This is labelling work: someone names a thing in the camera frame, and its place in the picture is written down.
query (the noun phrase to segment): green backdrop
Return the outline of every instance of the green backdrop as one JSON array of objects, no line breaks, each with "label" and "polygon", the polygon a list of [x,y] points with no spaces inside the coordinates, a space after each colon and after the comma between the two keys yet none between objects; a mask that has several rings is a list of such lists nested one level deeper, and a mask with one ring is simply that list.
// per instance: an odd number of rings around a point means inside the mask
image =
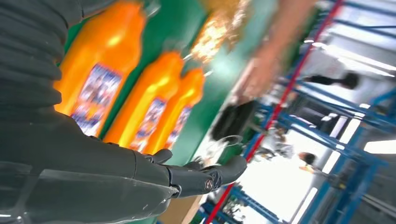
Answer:
[{"label": "green backdrop", "polygon": [[[143,69],[162,52],[164,41],[172,40],[191,44],[207,17],[207,12],[197,0],[161,0],[160,2],[161,10],[156,16],[150,18],[143,33],[143,53],[140,63],[123,86],[106,121],[102,135],[110,127]],[[173,147],[174,156],[169,163],[184,165],[191,159],[226,96],[250,59],[253,50],[261,42],[263,32],[276,9],[276,0],[253,0],[252,4],[252,16],[245,28],[241,42],[229,54],[225,48],[222,48],[211,62],[210,68],[213,73],[207,78],[204,97],[193,108]],[[81,26],[82,24],[79,24],[70,29],[66,49]],[[136,223],[151,224],[154,220],[151,218]]]}]

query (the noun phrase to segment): bottle label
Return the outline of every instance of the bottle label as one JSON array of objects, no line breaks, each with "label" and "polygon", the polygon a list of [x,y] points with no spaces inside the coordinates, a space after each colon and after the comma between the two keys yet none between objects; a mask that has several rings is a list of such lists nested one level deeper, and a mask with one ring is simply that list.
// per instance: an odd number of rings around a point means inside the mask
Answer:
[{"label": "bottle label", "polygon": [[166,102],[161,99],[154,99],[148,109],[144,120],[139,127],[135,139],[130,144],[130,148],[139,152],[146,147],[150,135],[156,130],[158,122],[165,110]]},{"label": "bottle label", "polygon": [[177,138],[179,137],[180,133],[182,132],[183,126],[187,122],[187,119],[191,113],[191,107],[185,107],[182,110],[182,113],[180,114],[179,118],[177,119],[176,126],[173,129],[173,131],[170,133],[168,140],[166,141],[166,144],[169,146],[172,146]]},{"label": "bottle label", "polygon": [[120,84],[116,72],[98,64],[92,68],[71,115],[84,134],[97,134]]}]

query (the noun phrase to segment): orange bottle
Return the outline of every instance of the orange bottle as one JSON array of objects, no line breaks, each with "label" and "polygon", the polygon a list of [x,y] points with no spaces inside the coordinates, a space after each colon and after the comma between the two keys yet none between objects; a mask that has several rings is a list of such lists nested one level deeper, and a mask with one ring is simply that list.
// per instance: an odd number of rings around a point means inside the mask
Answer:
[{"label": "orange bottle", "polygon": [[179,88],[183,65],[175,51],[162,53],[151,63],[139,77],[104,141],[141,151]]},{"label": "orange bottle", "polygon": [[157,129],[151,135],[143,153],[155,154],[163,148],[172,148],[192,107],[202,98],[204,83],[205,76],[202,69],[193,69],[182,78],[179,90],[168,102]]},{"label": "orange bottle", "polygon": [[90,19],[60,65],[58,112],[72,116],[87,135],[97,136],[129,73],[141,56],[146,24],[142,3],[119,0]]}]

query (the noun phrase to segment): robotic arm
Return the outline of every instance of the robotic arm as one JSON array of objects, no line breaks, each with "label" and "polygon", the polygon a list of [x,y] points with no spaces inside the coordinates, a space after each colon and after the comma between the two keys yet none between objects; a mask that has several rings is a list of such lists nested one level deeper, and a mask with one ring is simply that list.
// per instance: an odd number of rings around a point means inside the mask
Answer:
[{"label": "robotic arm", "polygon": [[165,166],[154,156],[85,136],[57,113],[67,29],[114,0],[0,1],[0,223],[125,223],[156,216],[169,200],[206,194],[246,169]]}]

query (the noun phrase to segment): brown surface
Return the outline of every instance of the brown surface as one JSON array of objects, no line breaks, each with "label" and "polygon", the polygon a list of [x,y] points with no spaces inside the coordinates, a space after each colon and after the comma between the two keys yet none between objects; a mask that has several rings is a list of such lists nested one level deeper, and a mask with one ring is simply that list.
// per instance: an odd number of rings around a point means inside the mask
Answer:
[{"label": "brown surface", "polygon": [[189,224],[199,209],[202,196],[172,199],[169,208],[158,219],[164,224]]}]

